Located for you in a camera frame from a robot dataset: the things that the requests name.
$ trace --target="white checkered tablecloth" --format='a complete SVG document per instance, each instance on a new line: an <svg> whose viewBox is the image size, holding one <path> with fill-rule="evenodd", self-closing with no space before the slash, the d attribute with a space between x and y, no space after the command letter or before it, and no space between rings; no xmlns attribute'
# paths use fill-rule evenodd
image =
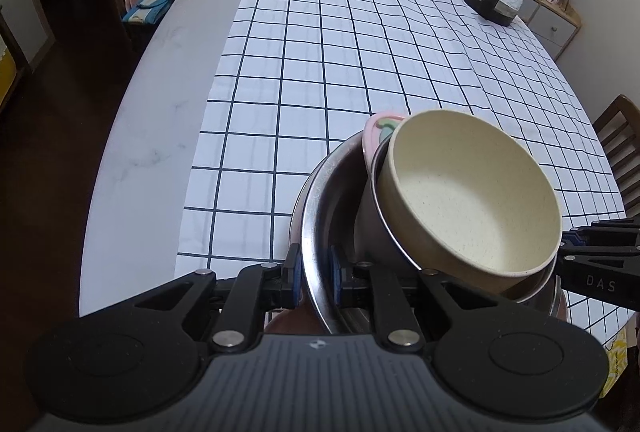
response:
<svg viewBox="0 0 640 432"><path fill-rule="evenodd" d="M501 127L542 166L564 229L624 217L593 128L517 18L462 0L241 0L207 101L175 275L220 278L282 261L308 174L372 113L449 108ZM568 294L573 323L605 343L627 309Z"/></svg>

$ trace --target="metal bowl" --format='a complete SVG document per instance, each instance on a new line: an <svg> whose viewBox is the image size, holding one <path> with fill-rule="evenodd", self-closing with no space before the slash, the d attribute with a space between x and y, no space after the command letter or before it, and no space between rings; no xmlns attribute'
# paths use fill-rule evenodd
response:
<svg viewBox="0 0 640 432"><path fill-rule="evenodd" d="M289 244L298 243L302 250L305 296L330 334L369 329L366 311L335 306L328 261L329 247L335 244L342 247L349 259L354 259L354 221L366 184L367 168L359 132L316 166L298 196L291 218ZM543 271L545 275L533 286L536 295L519 301L555 316L562 291L556 276Z"/></svg>

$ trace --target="dark floor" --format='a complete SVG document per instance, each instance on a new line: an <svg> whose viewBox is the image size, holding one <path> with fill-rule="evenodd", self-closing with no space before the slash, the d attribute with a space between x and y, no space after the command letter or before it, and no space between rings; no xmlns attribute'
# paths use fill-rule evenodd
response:
<svg viewBox="0 0 640 432"><path fill-rule="evenodd" d="M76 316L84 227L130 78L106 0L42 0L56 44L0 114L0 430L37 417L30 343Z"/></svg>

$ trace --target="stacked dishes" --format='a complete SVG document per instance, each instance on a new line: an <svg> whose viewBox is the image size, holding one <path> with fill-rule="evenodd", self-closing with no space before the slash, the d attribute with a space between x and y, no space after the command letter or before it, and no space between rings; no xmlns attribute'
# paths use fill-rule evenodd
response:
<svg viewBox="0 0 640 432"><path fill-rule="evenodd" d="M402 121L368 172L362 135L345 141L307 181L290 229L329 332L345 330L326 282L331 245L353 261L398 274L435 268L520 302L545 288L548 311L560 293L552 276L560 237L558 202L538 164L494 126L446 110Z"/></svg>

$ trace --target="white table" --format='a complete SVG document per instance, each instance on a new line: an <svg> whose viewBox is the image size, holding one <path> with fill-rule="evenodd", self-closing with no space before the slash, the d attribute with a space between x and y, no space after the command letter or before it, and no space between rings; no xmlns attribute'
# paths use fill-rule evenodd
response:
<svg viewBox="0 0 640 432"><path fill-rule="evenodd" d="M240 0L177 0L111 128L87 221L80 315L174 277L198 131Z"/></svg>
<svg viewBox="0 0 640 432"><path fill-rule="evenodd" d="M252 261L283 259L305 175L367 115L388 108L454 108L500 125L543 164L565 229L623 216L584 111L519 19L505 30L478 21L462 0L368 1L319 0L320 15L318 0L174 4L132 79L98 173L81 314L198 267L224 278ZM288 31L276 29L278 14ZM569 303L575 323L601 343L607 322L608 339L628 317L584 297Z"/></svg>

